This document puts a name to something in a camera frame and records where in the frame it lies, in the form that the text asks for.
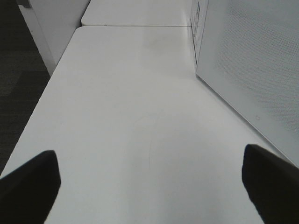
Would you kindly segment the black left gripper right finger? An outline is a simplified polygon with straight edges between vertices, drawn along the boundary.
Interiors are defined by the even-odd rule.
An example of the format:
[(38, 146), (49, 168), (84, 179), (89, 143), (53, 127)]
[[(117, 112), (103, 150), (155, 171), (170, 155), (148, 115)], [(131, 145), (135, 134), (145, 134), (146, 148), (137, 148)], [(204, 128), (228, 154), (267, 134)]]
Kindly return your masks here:
[(299, 222), (299, 169), (255, 144), (244, 150), (242, 182), (265, 224)]

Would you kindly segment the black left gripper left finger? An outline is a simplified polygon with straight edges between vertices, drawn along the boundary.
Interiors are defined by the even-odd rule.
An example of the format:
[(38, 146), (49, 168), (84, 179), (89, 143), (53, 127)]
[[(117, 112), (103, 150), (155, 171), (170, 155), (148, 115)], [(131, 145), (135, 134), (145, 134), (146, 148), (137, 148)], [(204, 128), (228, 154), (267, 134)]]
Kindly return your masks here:
[(0, 179), (0, 222), (43, 224), (61, 185), (55, 151), (43, 151)]

